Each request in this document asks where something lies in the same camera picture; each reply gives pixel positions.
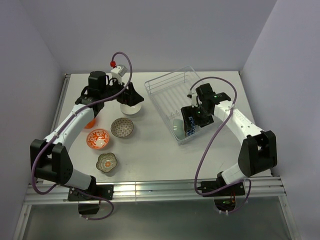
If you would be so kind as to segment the orange geometric blue bowl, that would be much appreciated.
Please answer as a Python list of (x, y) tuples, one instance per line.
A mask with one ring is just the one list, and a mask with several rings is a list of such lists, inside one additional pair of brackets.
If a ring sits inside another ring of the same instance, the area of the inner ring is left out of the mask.
[(199, 126), (196, 124), (195, 118), (192, 115), (184, 117), (183, 121), (186, 137), (192, 136), (199, 131)]

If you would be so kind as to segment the grey-green ceramic bowl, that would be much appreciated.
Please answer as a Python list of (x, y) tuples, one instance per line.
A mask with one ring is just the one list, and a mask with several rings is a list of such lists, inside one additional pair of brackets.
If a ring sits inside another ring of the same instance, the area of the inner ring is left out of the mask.
[(172, 125), (173, 133), (175, 136), (182, 140), (185, 138), (184, 121), (181, 119), (174, 119)]

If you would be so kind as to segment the brown patterned ceramic bowl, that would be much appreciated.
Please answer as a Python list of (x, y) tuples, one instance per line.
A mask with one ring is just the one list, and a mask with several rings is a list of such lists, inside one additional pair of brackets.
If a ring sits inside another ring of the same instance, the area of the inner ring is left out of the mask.
[(134, 130), (134, 123), (127, 117), (114, 120), (110, 126), (111, 133), (117, 138), (128, 137)]

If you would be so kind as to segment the orange floral ceramic bowl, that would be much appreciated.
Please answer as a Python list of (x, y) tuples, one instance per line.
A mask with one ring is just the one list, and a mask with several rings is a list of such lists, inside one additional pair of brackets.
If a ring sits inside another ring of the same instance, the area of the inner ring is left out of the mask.
[(110, 135), (107, 130), (98, 128), (91, 131), (86, 137), (86, 144), (93, 150), (102, 150), (110, 141)]

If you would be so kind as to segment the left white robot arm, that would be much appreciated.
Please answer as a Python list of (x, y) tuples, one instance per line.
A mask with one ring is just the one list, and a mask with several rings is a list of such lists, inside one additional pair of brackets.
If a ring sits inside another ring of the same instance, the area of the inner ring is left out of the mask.
[(68, 151), (83, 128), (104, 108), (105, 102), (117, 100), (133, 107), (144, 101), (131, 81), (123, 83), (120, 80), (121, 77), (109, 77), (103, 71), (91, 72), (88, 85), (83, 88), (68, 117), (45, 139), (35, 139), (31, 143), (31, 184), (38, 194), (43, 193), (36, 186), (36, 179), (40, 178), (79, 189), (79, 194), (86, 200), (96, 197), (96, 178), (76, 170)]

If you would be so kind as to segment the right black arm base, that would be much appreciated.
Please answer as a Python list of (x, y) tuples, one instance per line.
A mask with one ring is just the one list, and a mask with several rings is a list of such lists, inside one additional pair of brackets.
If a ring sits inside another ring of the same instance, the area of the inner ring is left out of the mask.
[(236, 209), (236, 197), (245, 195), (245, 187), (244, 184), (240, 182), (217, 191), (217, 189), (223, 186), (224, 184), (222, 183), (222, 181), (217, 179), (211, 181), (201, 181), (200, 186), (197, 187), (197, 190), (202, 194), (215, 191), (215, 193), (206, 195), (205, 197), (223, 197), (214, 199), (214, 205), (219, 211), (230, 212)]

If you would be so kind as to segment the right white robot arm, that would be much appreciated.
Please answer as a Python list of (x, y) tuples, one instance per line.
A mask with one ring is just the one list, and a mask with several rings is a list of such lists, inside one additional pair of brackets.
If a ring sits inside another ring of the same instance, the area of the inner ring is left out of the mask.
[(231, 98), (224, 92), (215, 93), (210, 84), (205, 83), (190, 90), (187, 95), (191, 104), (181, 108), (185, 136), (191, 136), (197, 128), (206, 127), (214, 118), (222, 121), (241, 144), (237, 163), (222, 171), (216, 183), (217, 191), (229, 194), (234, 183), (275, 167), (277, 161), (276, 136), (264, 131), (239, 111)]

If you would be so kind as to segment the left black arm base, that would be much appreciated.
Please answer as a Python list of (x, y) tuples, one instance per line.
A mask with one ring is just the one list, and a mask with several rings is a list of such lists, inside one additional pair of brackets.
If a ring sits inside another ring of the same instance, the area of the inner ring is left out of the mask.
[[(113, 184), (98, 184), (96, 187), (88, 190), (80, 190), (74, 187), (69, 188), (67, 197), (68, 202), (78, 202), (78, 213), (81, 218), (98, 221), (108, 218), (112, 215), (115, 207), (111, 202), (113, 199)], [(110, 205), (109, 213), (101, 217), (93, 217), (100, 210), (101, 203), (106, 202)]]

